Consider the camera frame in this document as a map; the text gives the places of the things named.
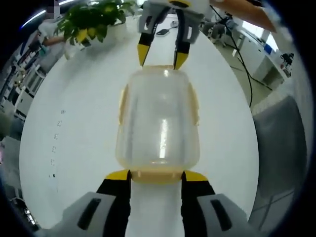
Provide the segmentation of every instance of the potted plant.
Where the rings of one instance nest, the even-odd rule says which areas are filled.
[[[136,2],[122,3],[120,0],[102,0],[92,5],[78,4],[58,23],[55,33],[63,33],[65,40],[69,40],[71,45],[77,42],[87,46],[95,39],[102,43],[110,34],[110,28],[125,23],[125,12],[134,15],[133,6],[137,6]]]

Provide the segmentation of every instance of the desk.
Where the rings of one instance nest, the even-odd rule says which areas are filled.
[[[272,68],[275,68],[281,76],[281,80],[274,81],[273,83],[282,83],[283,80],[288,79],[285,72],[280,68],[282,60],[280,59],[280,62],[277,62],[277,55],[275,53],[273,55],[268,54],[264,50],[264,46],[248,32],[244,30],[240,30],[239,32],[244,35],[240,53],[247,70],[254,79],[264,82]]]
[[[169,28],[168,16],[158,30]],[[26,205],[43,228],[105,175],[122,169],[115,159],[119,99],[139,70],[136,20],[129,34],[107,52],[90,49],[62,57],[39,88],[26,118],[20,148],[20,178]],[[177,30],[156,37],[146,64],[172,64]],[[192,169],[206,175],[249,218],[257,191],[258,145],[242,88],[220,52],[200,34],[181,68],[199,99],[200,160]],[[54,172],[56,183],[49,176]],[[155,213],[157,206],[151,206]]]

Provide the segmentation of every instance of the plastic container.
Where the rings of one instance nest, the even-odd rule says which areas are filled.
[[[199,160],[198,101],[187,75],[144,67],[122,93],[116,156],[133,180],[178,180]]]

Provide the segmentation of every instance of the black cable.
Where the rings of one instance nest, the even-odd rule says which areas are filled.
[[[215,11],[215,13],[221,18],[221,20],[223,20],[223,18],[221,17],[221,15],[213,8],[213,6],[210,5],[210,7],[211,7],[211,8],[213,9],[213,11]],[[224,23],[224,25],[225,25],[226,29],[227,29],[228,31],[230,31],[230,37],[231,37],[231,39],[232,39],[232,41],[233,41],[233,43],[234,43],[235,49],[237,50],[237,52],[238,52],[238,54],[239,54],[239,56],[240,56],[241,64],[243,65],[243,67],[245,68],[245,70],[246,70],[246,72],[247,72],[247,77],[248,77],[249,86],[250,86],[250,103],[249,103],[249,107],[251,107],[251,104],[252,104],[252,85],[251,85],[251,81],[250,81],[250,77],[251,77],[251,76],[250,76],[250,74],[249,74],[249,72],[248,72],[248,69],[247,69],[247,67],[246,67],[246,65],[245,65],[245,62],[243,61],[242,55],[241,55],[241,53],[240,53],[240,50],[239,50],[239,48],[237,47],[237,44],[236,44],[236,42],[235,42],[235,40],[234,40],[234,38],[233,38],[232,31],[228,28],[228,26],[226,25],[226,23]]]

